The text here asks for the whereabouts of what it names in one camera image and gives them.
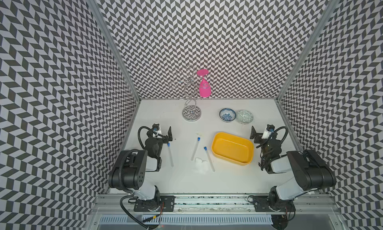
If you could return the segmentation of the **test tube blue cap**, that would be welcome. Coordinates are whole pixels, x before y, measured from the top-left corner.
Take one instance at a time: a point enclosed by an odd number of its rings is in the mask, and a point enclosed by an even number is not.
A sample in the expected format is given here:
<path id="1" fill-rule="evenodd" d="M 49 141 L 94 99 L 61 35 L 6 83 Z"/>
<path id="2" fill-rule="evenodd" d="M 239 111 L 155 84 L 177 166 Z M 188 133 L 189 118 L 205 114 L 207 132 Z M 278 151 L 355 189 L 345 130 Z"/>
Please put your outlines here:
<path id="1" fill-rule="evenodd" d="M 173 161 L 173 156 L 172 156 L 172 151 L 171 151 L 171 144 L 167 143 L 167 147 L 168 147 L 168 152 L 169 152 L 170 165 L 173 168 L 174 167 L 174 161 Z"/>
<path id="2" fill-rule="evenodd" d="M 195 154 L 196 154 L 196 151 L 198 149 L 199 142 L 200 142 L 200 137 L 197 138 L 197 141 L 195 143 L 195 146 L 194 146 L 194 149 L 193 149 L 193 152 L 192 152 L 192 156 L 191 156 L 191 161 L 194 161 Z"/>
<path id="3" fill-rule="evenodd" d="M 215 168 L 214 168 L 212 159 L 211 159 L 211 157 L 210 157 L 209 151 L 208 151 L 208 149 L 207 149 L 206 146 L 204 147 L 204 150 L 205 150 L 205 153 L 206 153 L 206 155 L 207 155 L 208 162 L 209 162 L 209 164 L 210 164 L 211 170 L 212 170 L 212 172 L 215 172 Z"/>

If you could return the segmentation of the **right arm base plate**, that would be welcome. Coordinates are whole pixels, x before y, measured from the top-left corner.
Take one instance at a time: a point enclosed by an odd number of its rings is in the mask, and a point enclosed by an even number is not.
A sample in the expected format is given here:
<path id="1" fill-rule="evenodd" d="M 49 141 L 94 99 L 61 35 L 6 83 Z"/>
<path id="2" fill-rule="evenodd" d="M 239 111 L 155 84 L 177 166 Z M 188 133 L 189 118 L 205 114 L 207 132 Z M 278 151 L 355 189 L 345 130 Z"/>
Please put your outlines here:
<path id="1" fill-rule="evenodd" d="M 280 200 L 278 197 L 250 195 L 247 197 L 247 201 L 254 206 L 256 212 L 287 214 L 296 211 L 293 200 Z"/>

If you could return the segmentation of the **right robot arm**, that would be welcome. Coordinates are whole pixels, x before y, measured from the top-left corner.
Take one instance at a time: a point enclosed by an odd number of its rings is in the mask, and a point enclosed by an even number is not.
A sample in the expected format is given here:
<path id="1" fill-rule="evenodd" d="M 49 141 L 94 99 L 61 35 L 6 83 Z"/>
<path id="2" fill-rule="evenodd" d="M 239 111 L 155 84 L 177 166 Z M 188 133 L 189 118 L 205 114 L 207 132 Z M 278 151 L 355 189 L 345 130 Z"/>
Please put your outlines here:
<path id="1" fill-rule="evenodd" d="M 256 212 L 295 212 L 294 200 L 297 197 L 336 185 L 335 173 L 316 151 L 294 150 L 282 154 L 282 144 L 287 135 L 285 126 L 275 128 L 269 124 L 263 133 L 251 129 L 250 139 L 261 150 L 260 169 L 268 174 L 293 174 L 286 182 L 273 186 L 267 196 L 248 197 Z"/>

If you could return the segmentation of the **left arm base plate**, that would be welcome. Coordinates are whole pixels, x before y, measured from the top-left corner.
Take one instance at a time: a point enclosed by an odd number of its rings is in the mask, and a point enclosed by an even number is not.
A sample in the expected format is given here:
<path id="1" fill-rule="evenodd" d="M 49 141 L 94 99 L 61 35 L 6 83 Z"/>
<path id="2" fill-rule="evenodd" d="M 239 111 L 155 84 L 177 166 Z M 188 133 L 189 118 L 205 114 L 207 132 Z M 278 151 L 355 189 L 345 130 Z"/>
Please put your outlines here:
<path id="1" fill-rule="evenodd" d="M 172 212 L 175 206 L 175 196 L 163 195 L 152 200 L 137 200 L 134 212 Z"/>

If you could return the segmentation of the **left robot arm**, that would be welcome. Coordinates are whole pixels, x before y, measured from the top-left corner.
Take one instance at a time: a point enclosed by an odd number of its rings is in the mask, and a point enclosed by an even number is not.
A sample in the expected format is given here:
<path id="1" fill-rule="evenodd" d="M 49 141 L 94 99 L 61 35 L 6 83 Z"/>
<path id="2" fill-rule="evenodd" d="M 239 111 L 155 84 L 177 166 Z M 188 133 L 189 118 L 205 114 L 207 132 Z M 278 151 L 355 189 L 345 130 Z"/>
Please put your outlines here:
<path id="1" fill-rule="evenodd" d="M 122 150 L 109 173 L 108 184 L 134 199 L 135 212 L 172 212 L 175 196 L 161 196 L 159 188 L 145 179 L 146 173 L 159 172 L 164 145 L 173 141 L 172 128 L 161 134 L 159 124 L 138 129 L 140 149 Z"/>

